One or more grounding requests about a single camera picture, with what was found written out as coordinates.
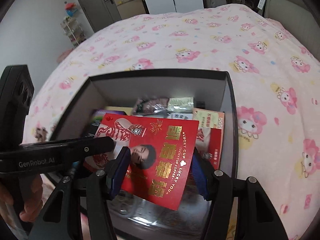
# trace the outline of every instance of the bed headboard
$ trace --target bed headboard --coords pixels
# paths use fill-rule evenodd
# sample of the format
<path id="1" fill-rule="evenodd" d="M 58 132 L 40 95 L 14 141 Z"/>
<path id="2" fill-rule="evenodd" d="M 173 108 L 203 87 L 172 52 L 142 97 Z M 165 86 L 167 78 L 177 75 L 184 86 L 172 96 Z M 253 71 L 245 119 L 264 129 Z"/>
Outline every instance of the bed headboard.
<path id="1" fill-rule="evenodd" d="M 265 18 L 279 21 L 320 60 L 320 27 L 302 0 L 267 0 Z"/>

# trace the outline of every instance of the power strip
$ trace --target power strip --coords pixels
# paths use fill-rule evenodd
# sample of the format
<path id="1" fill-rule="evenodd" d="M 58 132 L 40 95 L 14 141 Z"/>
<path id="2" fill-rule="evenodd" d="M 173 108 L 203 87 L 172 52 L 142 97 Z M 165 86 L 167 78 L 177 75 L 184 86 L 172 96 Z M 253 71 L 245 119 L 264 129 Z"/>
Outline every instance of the power strip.
<path id="1" fill-rule="evenodd" d="M 265 3 L 266 3 L 266 0 L 260 0 L 258 4 L 258 8 L 262 10 Z"/>

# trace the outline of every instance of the silver bolt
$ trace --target silver bolt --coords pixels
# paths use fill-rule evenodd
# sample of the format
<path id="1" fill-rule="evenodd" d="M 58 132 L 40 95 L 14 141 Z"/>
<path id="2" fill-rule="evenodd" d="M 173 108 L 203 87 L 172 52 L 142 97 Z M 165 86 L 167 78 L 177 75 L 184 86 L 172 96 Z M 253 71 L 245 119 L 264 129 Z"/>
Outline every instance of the silver bolt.
<path id="1" fill-rule="evenodd" d="M 218 177 L 222 176 L 223 175 L 223 171 L 220 171 L 220 170 L 216 170 L 214 171 L 214 174 Z"/>
<path id="2" fill-rule="evenodd" d="M 70 177 L 69 176 L 65 176 L 65 177 L 62 178 L 62 182 L 63 183 L 67 183 L 69 181 L 70 181 Z"/>
<path id="3" fill-rule="evenodd" d="M 103 176 L 105 174 L 104 170 L 98 170 L 96 171 L 97 176 Z"/>
<path id="4" fill-rule="evenodd" d="M 251 183 L 256 183 L 257 179 L 255 177 L 249 177 L 248 179 Z"/>

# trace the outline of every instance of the pink bedspread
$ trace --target pink bedspread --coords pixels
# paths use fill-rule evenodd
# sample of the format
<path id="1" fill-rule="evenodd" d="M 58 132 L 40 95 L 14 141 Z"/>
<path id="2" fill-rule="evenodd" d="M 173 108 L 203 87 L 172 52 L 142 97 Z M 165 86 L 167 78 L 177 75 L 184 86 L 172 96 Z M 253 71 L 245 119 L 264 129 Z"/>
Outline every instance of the pink bedspread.
<path id="1" fill-rule="evenodd" d="M 320 206 L 320 64 L 278 22 L 243 5 L 117 22 L 75 49 L 34 99 L 24 142 L 48 138 L 88 76 L 151 68 L 230 73 L 238 114 L 238 177 L 255 176 L 290 239 Z"/>

